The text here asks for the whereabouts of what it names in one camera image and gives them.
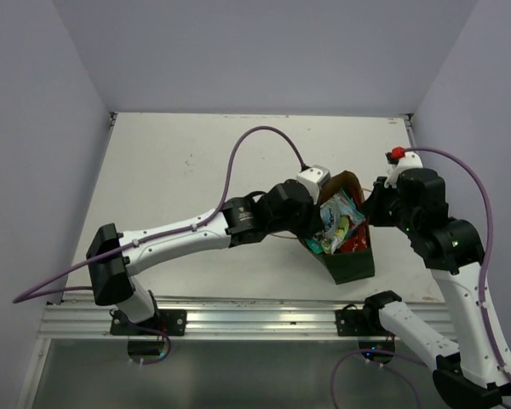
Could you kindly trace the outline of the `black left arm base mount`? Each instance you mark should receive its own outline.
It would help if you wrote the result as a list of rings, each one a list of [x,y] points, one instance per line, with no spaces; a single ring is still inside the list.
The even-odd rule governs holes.
[[[126,336],[127,354],[140,365],[150,365],[166,359],[170,353],[171,337],[183,337],[187,326],[185,309],[162,309],[149,320],[132,323],[118,309],[109,312],[112,317],[110,334]]]

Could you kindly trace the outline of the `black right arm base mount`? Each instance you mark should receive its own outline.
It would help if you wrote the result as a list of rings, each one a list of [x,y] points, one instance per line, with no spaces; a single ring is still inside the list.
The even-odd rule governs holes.
[[[396,350],[395,335],[371,323],[364,310],[353,303],[335,311],[335,325],[339,337],[355,339],[361,349],[368,349],[363,353],[367,358],[383,355],[377,350]]]

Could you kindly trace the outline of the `red Doritos chip bag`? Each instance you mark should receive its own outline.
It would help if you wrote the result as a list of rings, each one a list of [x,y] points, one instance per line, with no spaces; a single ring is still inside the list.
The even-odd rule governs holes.
[[[370,248],[370,239],[367,233],[367,224],[360,224],[352,235],[339,247],[338,253],[354,253]]]

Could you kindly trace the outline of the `green Fox's candy bag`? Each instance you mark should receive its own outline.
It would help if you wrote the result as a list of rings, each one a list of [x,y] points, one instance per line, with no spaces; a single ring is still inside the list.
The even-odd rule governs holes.
[[[364,221],[364,215],[350,195],[340,189],[320,206],[320,219],[323,230],[312,238],[305,239],[305,244],[314,254],[334,254],[353,235]]]

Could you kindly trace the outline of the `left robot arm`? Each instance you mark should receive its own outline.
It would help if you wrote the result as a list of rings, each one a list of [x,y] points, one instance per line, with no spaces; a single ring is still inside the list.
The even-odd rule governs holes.
[[[137,274],[193,253],[260,243],[272,233],[311,237],[323,228],[320,191],[313,181],[289,179],[163,228],[120,233],[112,223],[100,227],[86,253],[95,304],[117,307],[140,334],[155,332],[157,304]]]

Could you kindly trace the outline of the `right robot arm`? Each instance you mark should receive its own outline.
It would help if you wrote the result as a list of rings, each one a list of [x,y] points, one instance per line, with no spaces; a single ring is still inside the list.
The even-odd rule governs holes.
[[[450,340],[420,319],[393,291],[367,297],[362,323],[372,334],[398,336],[432,373],[450,408],[492,408],[511,396],[511,351],[497,326],[489,288],[479,276],[485,252],[476,228],[448,215],[445,182],[434,171],[411,168],[380,176],[362,205],[373,227],[405,233],[445,300],[456,335]]]

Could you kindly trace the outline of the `green paper bag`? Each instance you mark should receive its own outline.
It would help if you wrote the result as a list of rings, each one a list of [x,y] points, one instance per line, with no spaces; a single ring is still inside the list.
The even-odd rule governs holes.
[[[330,181],[324,185],[320,194],[320,206],[340,189],[344,189],[350,195],[357,205],[358,210],[362,213],[361,205],[365,201],[364,189],[361,187],[358,177],[353,172],[347,170],[332,176]],[[370,239],[368,222],[366,219],[364,219],[362,223],[364,222],[367,224],[367,233]],[[298,239],[297,241],[305,251],[324,266],[337,285],[366,279],[375,275],[375,263],[371,243],[370,248],[365,251],[354,253],[338,253],[336,251],[331,255],[317,255],[308,248],[305,244],[305,239]]]

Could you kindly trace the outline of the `light green small snack packet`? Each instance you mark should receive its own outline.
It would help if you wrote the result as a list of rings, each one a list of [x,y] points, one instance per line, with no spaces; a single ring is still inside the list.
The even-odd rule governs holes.
[[[341,216],[338,220],[336,230],[322,240],[321,246],[325,254],[333,254],[346,241],[350,229],[350,219],[348,216]]]

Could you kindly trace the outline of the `grey small snack packet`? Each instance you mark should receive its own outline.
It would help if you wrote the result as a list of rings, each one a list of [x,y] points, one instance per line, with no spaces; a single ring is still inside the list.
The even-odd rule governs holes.
[[[357,209],[354,202],[342,199],[329,199],[320,206],[320,218],[324,224],[324,237],[330,237],[336,230],[341,216],[348,216],[350,219],[350,229],[347,238],[352,235],[354,230],[365,219],[365,216]]]

